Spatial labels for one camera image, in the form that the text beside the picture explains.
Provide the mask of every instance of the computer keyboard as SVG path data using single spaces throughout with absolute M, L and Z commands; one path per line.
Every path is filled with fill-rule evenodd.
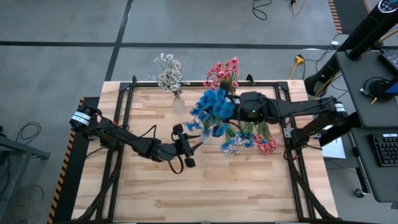
M 398 166 L 398 134 L 368 136 L 379 167 Z

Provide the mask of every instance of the wooden table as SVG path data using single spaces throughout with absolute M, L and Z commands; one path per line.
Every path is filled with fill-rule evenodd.
M 308 100 L 303 81 L 287 82 L 292 101 Z M 110 119 L 114 116 L 119 84 L 104 83 L 99 99 L 98 108 Z M 172 94 L 154 87 L 135 88 L 129 115 L 130 132 L 141 135 L 156 124 L 156 137 L 163 142 L 172 142 L 172 126 L 192 120 L 189 111 L 204 90 L 204 87 L 184 89 L 182 97 L 187 107 L 182 112 L 175 112 Z M 275 98 L 273 87 L 241 86 L 237 94 L 245 91 L 260 91 L 269 98 Z M 311 116 L 296 118 L 298 127 L 305 126 L 311 120 Z M 143 159 L 126 146 L 114 222 L 296 221 L 289 169 L 282 156 L 285 146 L 281 128 L 279 125 L 270 125 L 270 129 L 279 143 L 273 154 L 263 156 L 257 148 L 252 147 L 243 149 L 235 156 L 226 155 L 220 151 L 224 139 L 213 138 L 193 156 L 197 166 L 185 168 L 179 175 L 174 174 L 166 162 Z M 190 142 L 192 145 L 198 140 L 192 139 Z M 319 146 L 314 139 L 309 144 Z M 97 148 L 99 141 L 90 143 L 88 153 Z M 326 209 L 337 216 L 322 152 L 306 148 L 303 156 L 311 189 Z M 102 150 L 85 161 L 73 218 L 79 217 L 99 192 L 105 158 L 106 150 Z M 173 165 L 179 169 L 177 161 Z M 308 216 L 302 191 L 300 195 Z

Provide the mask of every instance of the glass vase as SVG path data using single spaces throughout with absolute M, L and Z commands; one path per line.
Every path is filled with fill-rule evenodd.
M 175 111 L 183 111 L 185 109 L 185 101 L 180 95 L 174 96 L 173 108 Z

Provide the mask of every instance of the gray floor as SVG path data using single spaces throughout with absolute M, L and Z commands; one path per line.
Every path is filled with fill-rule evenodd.
M 375 0 L 369 0 L 369 6 Z M 0 2 L 0 40 L 51 42 L 114 42 L 127 0 Z M 251 12 L 250 0 L 135 0 L 123 42 L 236 43 L 327 45 L 336 34 L 327 0 L 307 0 L 303 12 L 294 17 L 288 2 L 274 0 L 265 7 L 269 19 L 259 21 Z M 398 45 L 397 37 L 389 44 Z M 341 35 L 337 40 L 344 41 Z M 70 116 L 82 96 L 98 96 L 112 48 L 96 47 L 0 47 L 0 125 L 14 138 L 28 121 L 42 125 L 32 146 L 52 153 L 49 161 L 34 160 L 24 177 L 11 220 L 46 222 L 68 142 Z M 281 80 L 289 77 L 294 57 L 316 59 L 322 50 L 248 49 L 154 49 L 122 48 L 112 80 L 144 80 L 159 68 L 153 58 L 173 53 L 186 62 L 187 80 L 202 80 L 217 61 L 237 56 L 242 77 Z M 306 63 L 306 75 L 315 63 Z M 294 79 L 301 79 L 302 65 Z M 334 82 L 345 89 L 342 78 Z M 330 88 L 328 95 L 340 96 Z M 349 112 L 354 108 L 349 94 L 341 97 Z M 373 196 L 356 198 L 359 187 L 353 173 L 335 169 L 328 173 L 340 217 L 347 220 L 397 223 L 398 211 L 390 203 L 377 203 Z M 32 184 L 45 190 L 45 197 Z

